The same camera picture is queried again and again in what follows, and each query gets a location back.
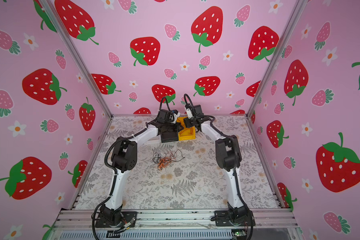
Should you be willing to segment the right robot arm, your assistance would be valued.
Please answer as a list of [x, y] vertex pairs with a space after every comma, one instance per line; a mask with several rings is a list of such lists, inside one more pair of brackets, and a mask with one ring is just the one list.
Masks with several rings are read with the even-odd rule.
[[214, 121], [216, 118], [204, 115], [201, 105], [194, 105], [190, 96], [184, 94], [185, 109], [188, 118], [184, 120], [187, 127], [195, 127], [215, 142], [216, 161], [220, 169], [225, 171], [228, 193], [228, 217], [232, 225], [247, 224], [253, 228], [255, 220], [253, 212], [245, 203], [240, 183], [240, 166], [242, 161], [238, 138], [226, 135], [219, 130]]

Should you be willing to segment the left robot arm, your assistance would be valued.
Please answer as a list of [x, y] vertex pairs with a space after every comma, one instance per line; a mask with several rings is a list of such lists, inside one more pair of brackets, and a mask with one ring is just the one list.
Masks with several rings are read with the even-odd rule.
[[113, 171], [108, 197], [95, 207], [92, 214], [92, 230], [98, 221], [117, 227], [123, 222], [123, 194], [127, 179], [138, 161], [138, 148], [147, 141], [161, 136], [163, 140], [178, 141], [178, 133], [183, 129], [177, 119], [181, 113], [171, 110], [169, 101], [163, 97], [157, 116], [145, 127], [130, 137], [119, 137], [106, 152], [104, 164]]

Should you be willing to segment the black plastic bin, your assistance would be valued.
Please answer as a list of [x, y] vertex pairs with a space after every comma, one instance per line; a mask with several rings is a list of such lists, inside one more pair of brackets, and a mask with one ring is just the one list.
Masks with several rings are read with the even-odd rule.
[[179, 141], [179, 134], [173, 131], [165, 131], [160, 134], [162, 143]]

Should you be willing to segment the yellow plastic bin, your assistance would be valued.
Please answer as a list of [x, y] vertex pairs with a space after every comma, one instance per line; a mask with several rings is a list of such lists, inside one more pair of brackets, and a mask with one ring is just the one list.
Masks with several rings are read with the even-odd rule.
[[184, 119], [186, 117], [180, 117], [177, 119], [177, 123], [180, 123], [183, 129], [178, 133], [179, 141], [194, 140], [196, 138], [195, 127], [187, 128]]

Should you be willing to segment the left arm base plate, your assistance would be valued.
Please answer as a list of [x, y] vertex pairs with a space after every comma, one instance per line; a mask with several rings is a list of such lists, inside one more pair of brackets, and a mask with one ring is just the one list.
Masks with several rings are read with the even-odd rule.
[[95, 221], [96, 228], [134, 228], [138, 212], [117, 212], [115, 214], [99, 213]]

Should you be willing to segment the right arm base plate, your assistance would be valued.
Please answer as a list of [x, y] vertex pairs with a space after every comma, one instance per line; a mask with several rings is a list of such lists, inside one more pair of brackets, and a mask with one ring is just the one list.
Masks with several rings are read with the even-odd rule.
[[214, 211], [214, 215], [210, 218], [215, 222], [217, 227], [254, 227], [256, 222], [250, 215], [235, 217], [229, 211]]

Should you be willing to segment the aluminium frame rail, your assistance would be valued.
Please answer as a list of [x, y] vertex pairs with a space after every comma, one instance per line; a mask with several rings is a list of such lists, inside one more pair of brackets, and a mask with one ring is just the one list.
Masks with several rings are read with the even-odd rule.
[[213, 209], [138, 210], [128, 230], [92, 229], [92, 211], [61, 211], [48, 240], [302, 240], [303, 234], [288, 209], [254, 209], [254, 227], [233, 226]]

